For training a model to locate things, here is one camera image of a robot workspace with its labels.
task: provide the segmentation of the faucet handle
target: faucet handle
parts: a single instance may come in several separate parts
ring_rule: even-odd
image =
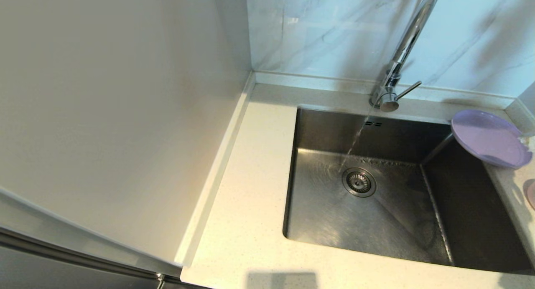
[[[412,91],[413,89],[416,89],[417,87],[419,87],[420,85],[422,84],[422,82],[419,80],[417,81],[415,84],[409,86],[408,89],[406,89],[405,91],[403,91],[403,93],[399,94],[397,97],[396,97],[396,101],[403,98],[403,96],[407,95],[410,91]]]

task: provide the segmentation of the countertop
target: countertop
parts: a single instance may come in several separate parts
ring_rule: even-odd
[[[535,288],[535,277],[480,271],[346,251],[288,240],[283,219],[299,105],[367,114],[368,96],[257,84],[239,128],[193,264],[181,280],[214,289]],[[447,124],[474,108],[404,99],[375,116]],[[503,110],[484,109],[506,119]],[[535,211],[522,194],[535,162],[516,171],[487,166],[528,252],[535,253]]]

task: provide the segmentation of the white wall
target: white wall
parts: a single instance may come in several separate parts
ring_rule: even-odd
[[[258,71],[375,80],[417,0],[247,0]],[[535,80],[535,0],[438,0],[401,82],[517,97]]]
[[[246,0],[0,0],[0,186],[172,261],[250,70]]]
[[[518,97],[535,117],[535,82]]]

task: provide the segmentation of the faucet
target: faucet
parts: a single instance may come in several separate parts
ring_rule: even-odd
[[[422,32],[431,11],[433,11],[435,3],[436,0],[422,0],[418,4],[392,60],[386,66],[385,78],[380,84],[376,85],[369,98],[369,104],[372,107],[379,108],[383,112],[393,112],[399,108],[399,103],[397,102],[399,99],[422,84],[421,81],[417,81],[399,95],[394,91],[397,82],[401,78],[401,68],[405,64],[410,51],[413,49],[420,32]]]

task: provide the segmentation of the purple dish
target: purple dish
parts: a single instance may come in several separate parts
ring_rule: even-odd
[[[468,152],[496,166],[519,168],[533,157],[518,140],[521,135],[518,128],[488,112],[462,110],[453,116],[451,130]]]

